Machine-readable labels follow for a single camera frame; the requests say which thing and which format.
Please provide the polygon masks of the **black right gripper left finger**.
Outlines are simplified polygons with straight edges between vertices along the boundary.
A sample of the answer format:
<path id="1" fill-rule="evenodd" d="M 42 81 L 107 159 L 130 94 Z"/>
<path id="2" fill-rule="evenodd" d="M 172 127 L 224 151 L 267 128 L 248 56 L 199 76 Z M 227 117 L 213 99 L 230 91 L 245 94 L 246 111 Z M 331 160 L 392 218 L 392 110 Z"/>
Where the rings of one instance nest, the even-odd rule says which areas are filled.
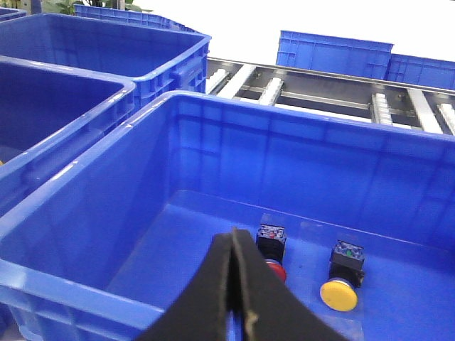
<path id="1" fill-rule="evenodd" d="M 136 339 L 225 340 L 231 252 L 231 233 L 215 235 L 180 296 Z"/>

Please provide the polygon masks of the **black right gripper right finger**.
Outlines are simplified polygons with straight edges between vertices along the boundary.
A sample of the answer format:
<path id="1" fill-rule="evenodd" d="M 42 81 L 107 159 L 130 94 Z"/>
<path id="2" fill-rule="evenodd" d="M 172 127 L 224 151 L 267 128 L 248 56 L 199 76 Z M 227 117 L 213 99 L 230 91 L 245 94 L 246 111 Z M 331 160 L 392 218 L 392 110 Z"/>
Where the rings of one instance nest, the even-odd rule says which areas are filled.
<path id="1" fill-rule="evenodd" d="M 232 231 L 231 308 L 243 340 L 345 340 L 270 269 L 251 234 Z"/>

